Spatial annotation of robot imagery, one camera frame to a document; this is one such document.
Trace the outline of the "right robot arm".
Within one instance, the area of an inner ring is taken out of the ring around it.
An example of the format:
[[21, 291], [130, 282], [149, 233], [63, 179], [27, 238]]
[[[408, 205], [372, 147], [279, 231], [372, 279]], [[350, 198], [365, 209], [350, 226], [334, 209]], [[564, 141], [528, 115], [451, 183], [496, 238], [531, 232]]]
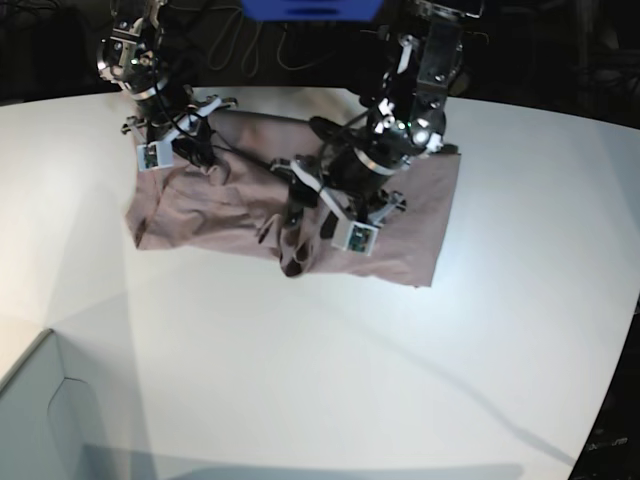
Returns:
[[237, 104], [217, 95], [197, 97], [184, 79], [185, 57], [170, 39], [186, 26], [167, 18], [169, 1], [114, 1], [113, 26], [98, 47], [100, 77], [134, 103], [121, 133], [134, 138], [138, 170], [170, 168], [179, 156], [209, 170], [218, 163], [209, 116]]

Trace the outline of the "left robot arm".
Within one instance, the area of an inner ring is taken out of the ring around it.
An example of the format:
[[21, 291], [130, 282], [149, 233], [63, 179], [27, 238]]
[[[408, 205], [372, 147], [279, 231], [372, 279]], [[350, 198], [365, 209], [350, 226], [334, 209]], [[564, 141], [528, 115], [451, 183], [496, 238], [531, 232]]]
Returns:
[[362, 95], [365, 110], [339, 125], [313, 117], [322, 144], [315, 154], [278, 159], [290, 172], [286, 229], [306, 210], [324, 205], [333, 216], [329, 238], [343, 250], [373, 245], [387, 216], [407, 208], [388, 183], [414, 158], [438, 153], [446, 131], [445, 104], [463, 58], [464, 22], [479, 18], [481, 1], [404, 1], [386, 40], [392, 50], [378, 90]]

